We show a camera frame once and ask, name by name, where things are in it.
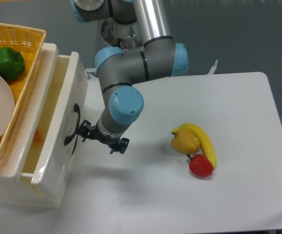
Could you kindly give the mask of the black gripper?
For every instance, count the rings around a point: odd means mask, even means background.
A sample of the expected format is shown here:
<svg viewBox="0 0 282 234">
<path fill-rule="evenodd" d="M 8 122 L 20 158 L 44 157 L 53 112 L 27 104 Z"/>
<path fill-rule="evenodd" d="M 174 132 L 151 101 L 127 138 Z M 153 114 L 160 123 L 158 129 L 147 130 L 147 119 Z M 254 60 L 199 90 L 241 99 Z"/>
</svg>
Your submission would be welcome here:
<svg viewBox="0 0 282 234">
<path fill-rule="evenodd" d="M 78 127 L 77 135 L 82 138 L 82 142 L 89 140 L 97 140 L 102 144 L 108 145 L 110 148 L 110 154 L 120 153 L 124 154 L 128 145 L 128 138 L 115 137 L 111 133 L 105 133 L 99 128 L 99 125 L 96 124 L 92 126 L 91 123 L 87 120 L 84 120 Z"/>
</svg>

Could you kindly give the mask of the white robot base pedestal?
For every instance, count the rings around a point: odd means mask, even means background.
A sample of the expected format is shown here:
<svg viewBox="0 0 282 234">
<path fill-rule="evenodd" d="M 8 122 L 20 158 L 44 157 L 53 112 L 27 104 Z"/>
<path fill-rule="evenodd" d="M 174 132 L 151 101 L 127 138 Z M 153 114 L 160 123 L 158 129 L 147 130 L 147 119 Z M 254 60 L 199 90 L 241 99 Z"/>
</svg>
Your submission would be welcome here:
<svg viewBox="0 0 282 234">
<path fill-rule="evenodd" d="M 121 24 L 113 18 L 105 19 L 101 26 L 101 36 L 106 44 L 122 50 L 136 50 L 143 47 L 140 29 L 135 21 Z"/>
</svg>

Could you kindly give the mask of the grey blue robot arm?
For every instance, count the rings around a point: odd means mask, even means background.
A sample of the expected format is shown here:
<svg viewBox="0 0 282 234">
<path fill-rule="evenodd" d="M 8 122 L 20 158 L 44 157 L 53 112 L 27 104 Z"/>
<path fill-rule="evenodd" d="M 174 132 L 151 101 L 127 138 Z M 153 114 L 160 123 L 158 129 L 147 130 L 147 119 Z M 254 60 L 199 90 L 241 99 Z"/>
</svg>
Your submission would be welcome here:
<svg viewBox="0 0 282 234">
<path fill-rule="evenodd" d="M 78 137 L 97 140 L 122 154 L 129 144 L 123 133 L 144 107 L 134 85 L 184 74 L 189 65 L 186 47 L 174 42 L 161 0 L 73 0 L 71 6 L 80 22 L 112 18 L 139 26 L 141 51 L 126 53 L 119 46 L 108 46 L 96 53 L 104 111 L 96 125 L 78 120 L 73 134 L 65 138 L 65 144 Z"/>
</svg>

